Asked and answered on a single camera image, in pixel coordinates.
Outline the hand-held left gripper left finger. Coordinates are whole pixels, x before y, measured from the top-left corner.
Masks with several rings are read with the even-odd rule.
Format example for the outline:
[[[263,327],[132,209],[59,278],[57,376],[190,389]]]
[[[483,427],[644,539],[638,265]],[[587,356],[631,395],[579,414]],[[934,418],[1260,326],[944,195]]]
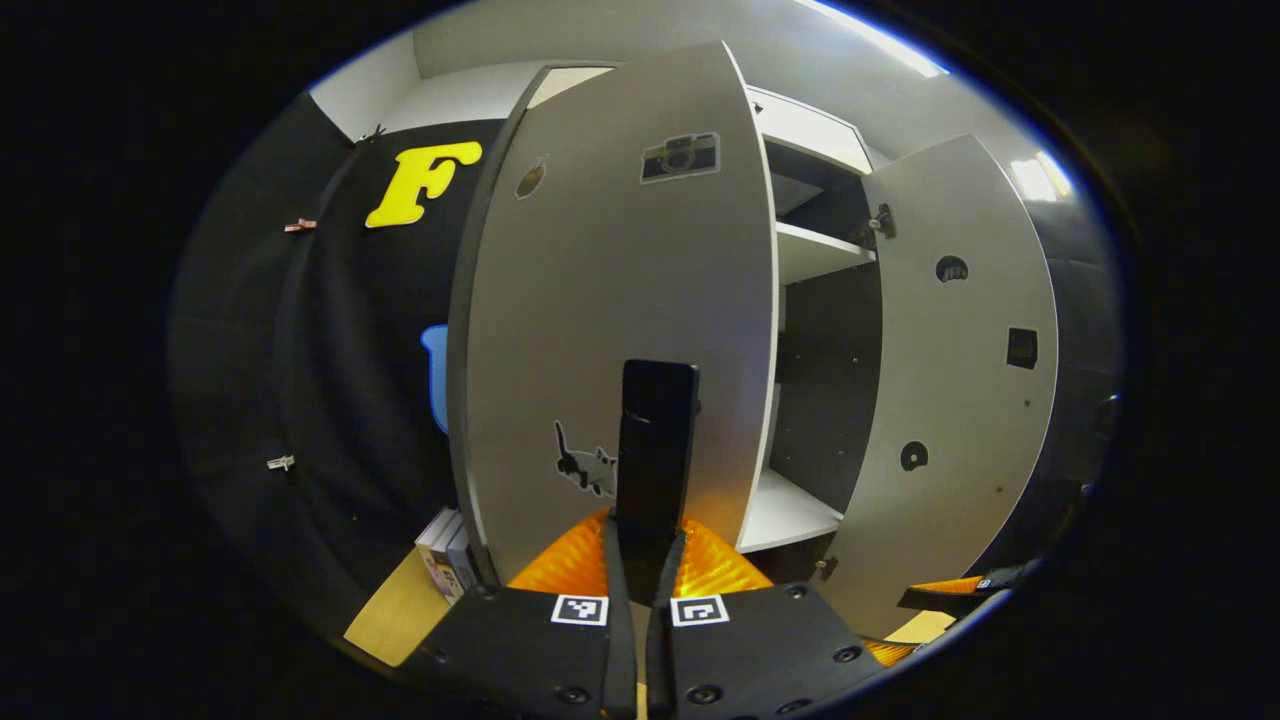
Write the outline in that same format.
[[[396,667],[434,719],[635,719],[637,660],[612,511],[508,585],[468,591]]]

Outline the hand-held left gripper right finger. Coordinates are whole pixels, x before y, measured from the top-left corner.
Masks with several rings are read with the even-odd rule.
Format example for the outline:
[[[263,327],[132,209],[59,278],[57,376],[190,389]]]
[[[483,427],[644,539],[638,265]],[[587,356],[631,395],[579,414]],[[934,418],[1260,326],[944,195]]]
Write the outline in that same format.
[[[694,524],[667,551],[645,669],[653,719],[818,719],[886,671],[815,588],[768,582]]]

